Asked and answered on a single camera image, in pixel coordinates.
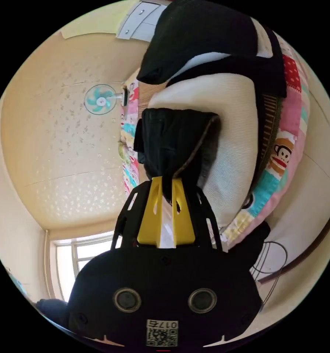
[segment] bed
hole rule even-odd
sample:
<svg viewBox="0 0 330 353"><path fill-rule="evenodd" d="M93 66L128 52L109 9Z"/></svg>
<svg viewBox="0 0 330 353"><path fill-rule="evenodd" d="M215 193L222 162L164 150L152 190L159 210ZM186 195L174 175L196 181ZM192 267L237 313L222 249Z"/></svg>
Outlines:
<svg viewBox="0 0 330 353"><path fill-rule="evenodd" d="M304 155L289 190L267 218L272 229L267 240L278 242L288 252L283 273L294 268L306 258L318 246L330 228L330 100L318 78L304 61L303 67L307 72L309 91L312 96ZM131 99L128 110L122 113L125 114L123 123L131 124L134 129L153 94L163 90L167 84L147 85L138 82L137 73L138 70L125 82L125 85L131 89ZM127 136L123 132L122 134L120 144L125 152L122 163L126 193L129 193L132 185L142 183L147 180L147 176L143 166L138 164L135 157L136 153L132 149L132 136ZM134 180L129 179L132 175L134 175ZM163 207L164 227L170 235L166 237L169 245L172 237L172 232L169 230L172 225L171 207L166 202L163 202L163 205L165 205ZM265 282L280 274L278 269L284 263L284 253L281 249L281 246L276 249L271 247L264 266L266 273L260 274L258 280Z"/></svg>

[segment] black device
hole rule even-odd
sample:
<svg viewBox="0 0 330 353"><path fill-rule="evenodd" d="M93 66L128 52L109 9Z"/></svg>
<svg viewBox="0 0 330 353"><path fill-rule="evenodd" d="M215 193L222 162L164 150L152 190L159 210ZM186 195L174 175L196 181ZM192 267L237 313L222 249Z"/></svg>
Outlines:
<svg viewBox="0 0 330 353"><path fill-rule="evenodd" d="M77 275L68 302L69 330L143 352L189 351L241 335L258 314L262 300L250 268L269 232L253 231L223 252L203 191L177 180L174 223L181 213L191 222L180 224L183 229L174 225L176 248L159 249L147 224L154 221L151 212L159 220L161 196L161 177L132 190L118 217L111 250L90 260ZM116 249L119 236L122 243Z"/></svg>

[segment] sticker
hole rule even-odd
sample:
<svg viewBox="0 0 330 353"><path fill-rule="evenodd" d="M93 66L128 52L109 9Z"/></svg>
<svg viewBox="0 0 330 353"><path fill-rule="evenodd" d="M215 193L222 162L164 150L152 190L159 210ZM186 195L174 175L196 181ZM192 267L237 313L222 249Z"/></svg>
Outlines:
<svg viewBox="0 0 330 353"><path fill-rule="evenodd" d="M147 320L147 346L177 347L178 321Z"/></svg>

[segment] cartoon monkey print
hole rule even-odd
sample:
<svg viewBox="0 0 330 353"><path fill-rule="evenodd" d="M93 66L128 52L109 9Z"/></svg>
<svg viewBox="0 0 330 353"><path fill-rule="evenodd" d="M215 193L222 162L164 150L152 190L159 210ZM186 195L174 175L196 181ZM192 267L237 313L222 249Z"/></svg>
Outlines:
<svg viewBox="0 0 330 353"><path fill-rule="evenodd" d="M293 143L287 138L278 138L275 140L275 155L270 157L269 168L272 168L281 177L289 163Z"/></svg>

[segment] black cloth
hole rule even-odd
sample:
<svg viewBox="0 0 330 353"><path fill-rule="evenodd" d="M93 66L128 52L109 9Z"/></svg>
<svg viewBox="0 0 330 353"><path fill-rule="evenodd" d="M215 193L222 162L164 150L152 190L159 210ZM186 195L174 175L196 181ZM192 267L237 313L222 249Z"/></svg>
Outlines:
<svg viewBox="0 0 330 353"><path fill-rule="evenodd" d="M40 299L34 306L48 319L68 329L67 302L59 299Z"/></svg>
<svg viewBox="0 0 330 353"><path fill-rule="evenodd" d="M133 149L144 159L150 180L162 176L163 194L170 204L173 178L181 178L190 186L197 185L205 162L201 146L208 146L207 139L217 139L220 127L219 116L214 113L167 108L143 111Z"/></svg>
<svg viewBox="0 0 330 353"><path fill-rule="evenodd" d="M249 16L209 1L175 0L159 18L137 80L164 83L204 53L255 57L257 51L257 31Z"/></svg>
<svg viewBox="0 0 330 353"><path fill-rule="evenodd" d="M203 75L232 73L250 78L259 94L273 94L286 98L284 59L278 38L274 32L263 26L272 45L271 58L228 56L226 58L192 67L171 79L166 85Z"/></svg>

